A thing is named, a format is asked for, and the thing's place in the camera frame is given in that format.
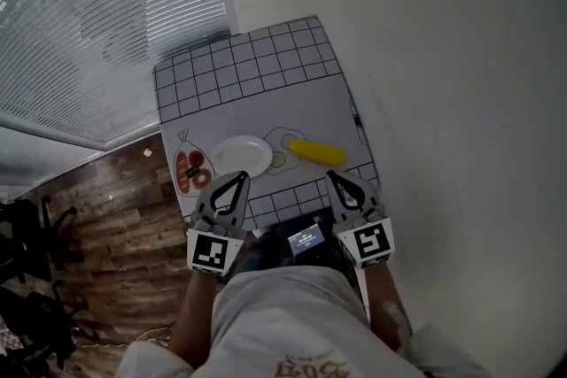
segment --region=white plate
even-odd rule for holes
[[[250,178],[254,178],[271,164],[272,149],[258,137],[236,135],[214,148],[211,161],[214,170],[221,175],[245,170]]]

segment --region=black chair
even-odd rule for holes
[[[43,358],[28,356],[23,359],[0,355],[0,376],[9,378],[47,378],[50,366]]]
[[[0,204],[0,220],[12,225],[12,238],[0,238],[0,283],[18,276],[24,283],[24,273],[50,282],[51,270],[47,255],[58,271],[65,269],[62,257],[82,262],[80,252],[71,251],[59,238],[58,230],[74,207],[64,211],[53,225],[47,213],[48,197],[42,198],[43,227],[37,207],[30,200],[17,200],[12,204]]]
[[[28,358],[47,359],[55,353],[57,365],[63,369],[64,360],[76,349],[75,336],[83,335],[91,342],[98,341],[96,333],[88,334],[73,320],[77,312],[89,308],[86,301],[71,313],[66,312],[58,293],[58,286],[62,283],[57,281],[53,284],[55,299],[35,292],[21,297],[0,287],[0,316],[13,334],[29,343],[23,349],[8,350],[5,364],[17,368]]]

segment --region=person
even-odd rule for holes
[[[217,297],[215,276],[193,272],[167,349],[132,343],[116,376],[488,376],[433,328],[402,344],[407,319],[386,264],[365,270],[369,321],[336,266],[275,267],[278,241],[264,234]]]

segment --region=black grid lines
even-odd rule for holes
[[[360,176],[374,186],[376,190],[379,189],[379,180],[373,161],[352,167],[346,171]],[[330,207],[327,183],[324,178],[319,178],[265,196],[248,199],[242,228],[246,231],[252,231],[256,228],[269,227],[278,222],[284,222],[327,207]],[[184,219],[189,222],[190,216],[184,216]]]
[[[157,64],[161,123],[341,69],[317,18],[298,19],[207,44]]]

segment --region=wooden floor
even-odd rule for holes
[[[148,158],[144,150],[152,155]],[[66,283],[65,300],[81,297],[88,311],[77,322],[95,329],[99,343],[131,343],[144,331],[170,326],[190,278],[183,218],[161,135],[117,150],[26,195],[38,203],[51,197],[54,221],[69,206],[77,214],[63,235],[80,246],[84,263],[66,263],[54,279]],[[29,279],[8,282],[20,294],[51,295],[50,284]],[[149,337],[159,332],[150,333]],[[80,347],[59,376],[110,377],[125,348]]]

